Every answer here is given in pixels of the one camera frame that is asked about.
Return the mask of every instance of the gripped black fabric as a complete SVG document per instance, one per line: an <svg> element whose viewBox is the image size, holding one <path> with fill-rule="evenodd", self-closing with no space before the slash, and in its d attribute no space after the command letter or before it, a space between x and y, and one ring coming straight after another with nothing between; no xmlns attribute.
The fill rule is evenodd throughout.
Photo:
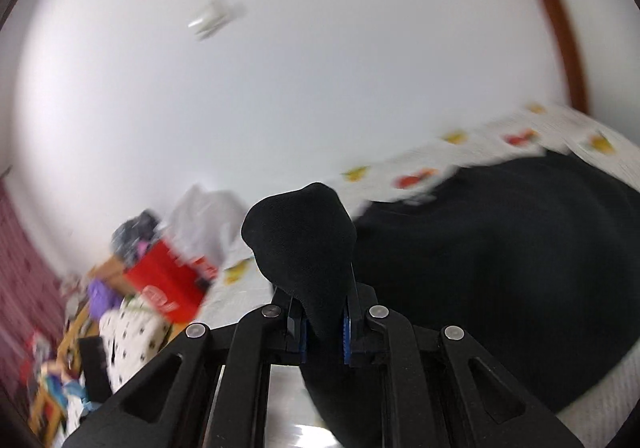
<svg viewBox="0 0 640 448"><path fill-rule="evenodd" d="M313 183L268 197L241 233L265 278L300 300L315 334L339 336L356 233L338 195Z"/></svg>
<svg viewBox="0 0 640 448"><path fill-rule="evenodd" d="M353 268L412 323L468 330L557 412L640 336L640 193L574 155L462 168L373 203Z"/></svg>

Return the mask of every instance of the white wall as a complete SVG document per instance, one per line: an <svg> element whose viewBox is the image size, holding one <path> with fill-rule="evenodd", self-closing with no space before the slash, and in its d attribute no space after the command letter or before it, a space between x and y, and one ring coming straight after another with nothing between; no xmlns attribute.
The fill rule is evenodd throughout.
<svg viewBox="0 0 640 448"><path fill-rule="evenodd" d="M207 1L20 0L0 32L30 13L12 176L72 269L196 181L251 204L564 101L537 0L229 0L244 17L198 42Z"/></svg>
<svg viewBox="0 0 640 448"><path fill-rule="evenodd" d="M565 0L593 117L640 144L640 10L634 0Z"/></svg>

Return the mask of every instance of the white logo on red bag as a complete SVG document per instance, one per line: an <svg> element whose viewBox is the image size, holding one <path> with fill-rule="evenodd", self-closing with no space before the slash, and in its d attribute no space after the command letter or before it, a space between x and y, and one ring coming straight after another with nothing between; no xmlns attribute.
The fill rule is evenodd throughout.
<svg viewBox="0 0 640 448"><path fill-rule="evenodd" d="M175 311L180 307L176 302L168 302L167 297L162 289L155 285L147 285L142 290L142 296L145 297L153 306L157 307L163 313Z"/></svg>

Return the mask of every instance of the brown wooden trim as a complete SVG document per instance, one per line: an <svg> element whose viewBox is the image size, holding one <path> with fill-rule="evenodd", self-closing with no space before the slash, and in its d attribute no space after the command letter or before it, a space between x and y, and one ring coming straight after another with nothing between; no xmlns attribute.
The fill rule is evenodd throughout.
<svg viewBox="0 0 640 448"><path fill-rule="evenodd" d="M562 0L541 1L545 7L547 19L556 36L556 46L562 57L566 88L571 101L571 107L585 114L589 114L589 100L584 80L582 59L580 58L574 31L571 27L571 22L569 22L567 12L564 9L564 5L562 4Z"/></svg>

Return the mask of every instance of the bed sheet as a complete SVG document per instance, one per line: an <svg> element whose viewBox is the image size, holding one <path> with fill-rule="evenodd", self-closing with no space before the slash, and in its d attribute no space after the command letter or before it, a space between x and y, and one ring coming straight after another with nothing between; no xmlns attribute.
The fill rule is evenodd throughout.
<svg viewBox="0 0 640 448"><path fill-rule="evenodd" d="M325 180L351 218L369 201L393 201L428 192L457 168L491 165L544 149L572 151L591 165L640 190L640 149L619 133L565 106L532 104L509 117L458 130L425 146ZM271 285L255 261L227 271L207 293L196 321L222 327L268 303ZM586 448L603 448L640 398L640 341L595 387L558 416ZM267 412L268 446L334 447L295 367L273 367Z"/></svg>

